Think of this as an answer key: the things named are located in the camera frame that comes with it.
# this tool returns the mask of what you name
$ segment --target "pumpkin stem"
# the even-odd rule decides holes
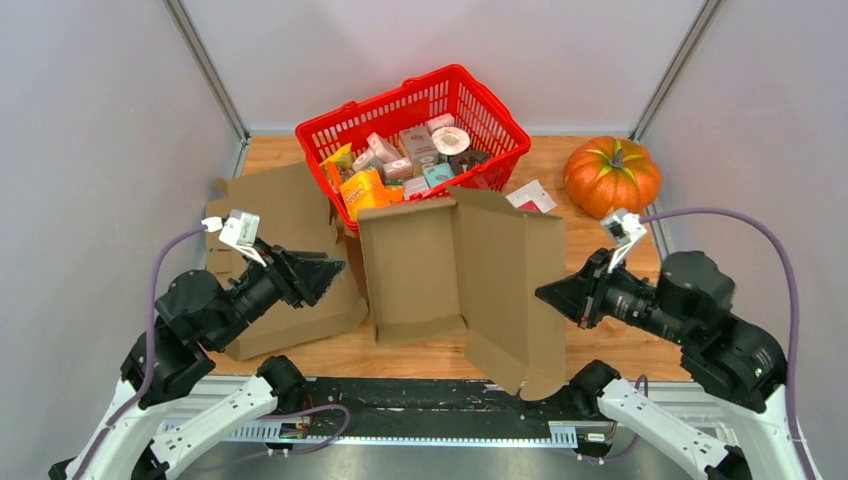
[[[610,165],[615,168],[621,168],[624,166],[624,149],[619,148],[617,152],[615,152],[615,156],[610,159]]]

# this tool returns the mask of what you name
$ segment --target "teal box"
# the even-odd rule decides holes
[[[439,186],[454,177],[453,170],[451,170],[450,164],[447,163],[424,167],[422,172],[430,188]]]

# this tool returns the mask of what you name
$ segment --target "orange pumpkin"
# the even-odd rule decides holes
[[[599,219],[619,208],[641,212],[656,200],[662,185],[648,150],[614,137],[581,145],[568,157],[562,180],[571,201]]]

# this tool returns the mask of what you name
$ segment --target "metal frame edge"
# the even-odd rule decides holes
[[[218,106],[221,108],[224,117],[242,145],[246,144],[250,138],[250,132],[248,132],[247,127],[242,122],[232,98],[230,98],[226,88],[224,88],[224,83],[221,81],[221,77],[218,76],[218,72],[212,64],[212,59],[206,52],[203,42],[200,40],[197,29],[194,28],[185,4],[183,4],[182,0],[162,0],[162,3],[168,9],[168,13],[171,14],[174,25],[180,31],[180,35],[183,37],[192,57],[197,62],[197,67],[206,80],[212,96],[218,102]]]
[[[686,32],[686,35],[683,37],[683,41],[680,43],[680,47],[674,54],[665,75],[663,75],[656,91],[654,91],[653,96],[648,101],[648,105],[642,112],[642,116],[639,117],[636,127],[630,133],[630,138],[632,140],[641,141],[645,137],[651,123],[653,123],[654,118],[657,116],[657,112],[659,112],[662,104],[668,97],[669,92],[677,82],[680,73],[686,67],[686,64],[697,49],[698,44],[704,37],[704,34],[709,29],[710,24],[712,24],[712,21],[715,19],[719,8],[724,4],[724,1],[725,0],[704,0],[704,3],[701,5],[701,9],[698,11],[692,25],[689,27],[689,31]]]
[[[244,164],[247,161],[247,152],[250,150],[252,140],[253,137],[250,136],[241,143],[241,148],[239,149],[238,156],[236,157],[236,164],[235,167],[233,167],[233,178],[240,177],[244,171]]]

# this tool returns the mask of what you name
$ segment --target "flattened cardboard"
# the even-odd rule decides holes
[[[468,331],[465,356],[505,391],[540,400],[566,380],[565,322],[534,291],[565,276],[561,218],[497,192],[365,210],[359,219],[378,344]]]
[[[245,175],[218,179],[218,190],[226,198],[206,205],[206,215],[227,215],[233,208],[259,215],[259,236],[269,244],[290,250],[327,252],[331,258],[347,259],[344,243],[331,221],[331,208],[305,163]],[[211,251],[207,269],[222,285],[244,272],[245,262],[238,252],[206,236]],[[280,348],[350,331],[368,313],[348,265],[315,307],[295,309],[278,302],[253,323],[225,353],[244,360]]]

